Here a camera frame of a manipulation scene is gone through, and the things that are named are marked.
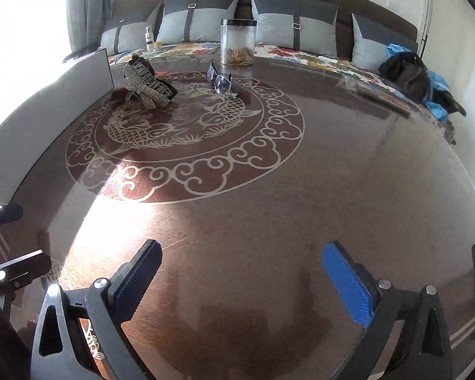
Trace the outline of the clear plastic jar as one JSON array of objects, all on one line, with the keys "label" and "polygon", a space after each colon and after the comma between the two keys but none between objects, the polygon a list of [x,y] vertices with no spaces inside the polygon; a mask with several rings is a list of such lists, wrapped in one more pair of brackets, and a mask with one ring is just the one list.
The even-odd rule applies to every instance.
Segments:
[{"label": "clear plastic jar", "polygon": [[235,67],[253,64],[257,21],[222,19],[220,22],[220,62]]}]

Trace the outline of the grey pillow far left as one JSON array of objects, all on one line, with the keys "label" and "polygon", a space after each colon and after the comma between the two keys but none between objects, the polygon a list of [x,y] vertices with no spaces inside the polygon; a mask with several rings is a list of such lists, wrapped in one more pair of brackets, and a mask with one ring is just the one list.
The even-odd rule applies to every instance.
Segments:
[{"label": "grey pillow far left", "polygon": [[159,10],[160,5],[157,4],[113,15],[104,26],[100,47],[105,48],[109,55],[146,48],[147,27],[154,30]]}]

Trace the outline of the large white cardboard box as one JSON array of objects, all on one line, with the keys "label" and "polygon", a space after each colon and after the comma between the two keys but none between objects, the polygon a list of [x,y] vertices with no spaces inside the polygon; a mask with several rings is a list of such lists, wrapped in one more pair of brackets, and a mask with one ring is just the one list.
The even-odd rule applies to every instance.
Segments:
[{"label": "large white cardboard box", "polygon": [[11,201],[51,143],[113,87],[107,52],[98,50],[70,64],[5,119],[0,125],[0,204]]}]

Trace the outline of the clear eyeglasses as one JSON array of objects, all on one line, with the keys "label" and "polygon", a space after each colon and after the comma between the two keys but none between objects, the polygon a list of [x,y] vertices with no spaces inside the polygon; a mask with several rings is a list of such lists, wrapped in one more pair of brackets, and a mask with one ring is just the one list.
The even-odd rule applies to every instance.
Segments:
[{"label": "clear eyeglasses", "polygon": [[219,73],[213,61],[209,63],[206,79],[220,97],[225,99],[238,98],[238,93],[232,88],[231,75],[226,76]]}]

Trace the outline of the small white spray bottle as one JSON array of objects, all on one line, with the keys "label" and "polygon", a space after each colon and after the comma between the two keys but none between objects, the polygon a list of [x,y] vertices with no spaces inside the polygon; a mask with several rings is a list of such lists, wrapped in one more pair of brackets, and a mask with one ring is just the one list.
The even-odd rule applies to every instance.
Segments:
[{"label": "small white spray bottle", "polygon": [[153,29],[151,26],[146,26],[145,40],[146,40],[147,51],[152,52],[154,50],[154,38],[153,38]]}]

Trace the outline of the rhinestone bow hair clip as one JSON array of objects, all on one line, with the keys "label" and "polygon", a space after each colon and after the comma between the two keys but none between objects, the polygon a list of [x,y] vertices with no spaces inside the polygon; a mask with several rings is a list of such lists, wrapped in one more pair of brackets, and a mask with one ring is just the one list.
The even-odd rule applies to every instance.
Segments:
[{"label": "rhinestone bow hair clip", "polygon": [[157,77],[153,66],[134,54],[123,70],[126,80],[126,102],[143,105],[147,110],[165,108],[178,91],[167,81]]}]

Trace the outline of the grey pillow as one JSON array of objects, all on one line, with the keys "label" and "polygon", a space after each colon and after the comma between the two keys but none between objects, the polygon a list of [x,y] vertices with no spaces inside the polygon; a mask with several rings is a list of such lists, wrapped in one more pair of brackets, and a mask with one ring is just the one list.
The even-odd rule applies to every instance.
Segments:
[{"label": "grey pillow", "polygon": [[395,44],[417,52],[417,42],[363,16],[352,14],[352,63],[361,69],[378,72],[388,58],[387,46]]},{"label": "grey pillow", "polygon": [[104,26],[100,47],[105,48],[109,55],[146,48],[147,27],[154,30],[159,10],[160,5],[157,4],[113,15]]},{"label": "grey pillow", "polygon": [[320,0],[251,0],[256,42],[318,55],[337,55],[339,6]]},{"label": "grey pillow", "polygon": [[165,0],[157,40],[162,45],[220,42],[221,20],[232,20],[239,0]]}]

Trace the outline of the black and blue clothes pile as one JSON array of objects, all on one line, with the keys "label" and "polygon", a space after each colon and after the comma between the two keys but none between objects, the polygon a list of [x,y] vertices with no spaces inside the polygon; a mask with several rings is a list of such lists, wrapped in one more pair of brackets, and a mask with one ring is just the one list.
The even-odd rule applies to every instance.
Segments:
[{"label": "black and blue clothes pile", "polygon": [[379,68],[379,74],[396,85],[408,99],[423,105],[436,120],[448,122],[448,116],[467,111],[451,94],[448,83],[442,76],[428,70],[420,56],[404,46],[386,46],[387,60]]}]

